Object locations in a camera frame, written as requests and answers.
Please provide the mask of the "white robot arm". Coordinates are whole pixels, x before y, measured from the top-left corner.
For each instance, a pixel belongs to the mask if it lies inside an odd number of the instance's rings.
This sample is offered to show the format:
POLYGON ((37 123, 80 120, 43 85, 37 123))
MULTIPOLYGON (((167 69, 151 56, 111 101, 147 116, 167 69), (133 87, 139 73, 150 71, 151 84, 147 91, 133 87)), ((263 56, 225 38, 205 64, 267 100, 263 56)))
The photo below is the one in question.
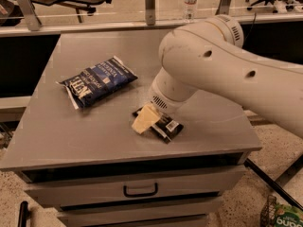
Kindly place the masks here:
POLYGON ((228 15, 175 28, 159 44, 161 69, 151 84, 149 101, 171 114, 204 90, 302 138, 302 65, 248 52, 243 41, 241 25, 228 15))

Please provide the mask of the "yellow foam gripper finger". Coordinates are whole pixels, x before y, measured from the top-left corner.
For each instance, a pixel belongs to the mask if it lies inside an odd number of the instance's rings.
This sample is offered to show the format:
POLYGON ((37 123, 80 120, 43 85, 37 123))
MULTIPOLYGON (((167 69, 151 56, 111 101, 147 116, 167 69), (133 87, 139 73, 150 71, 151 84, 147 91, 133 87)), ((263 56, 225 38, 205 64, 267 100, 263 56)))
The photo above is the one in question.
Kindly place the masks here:
POLYGON ((148 103, 141 109, 140 113, 132 124, 132 128, 134 131, 141 134, 153 124, 158 122, 160 118, 161 114, 158 112, 158 110, 151 103, 148 103))

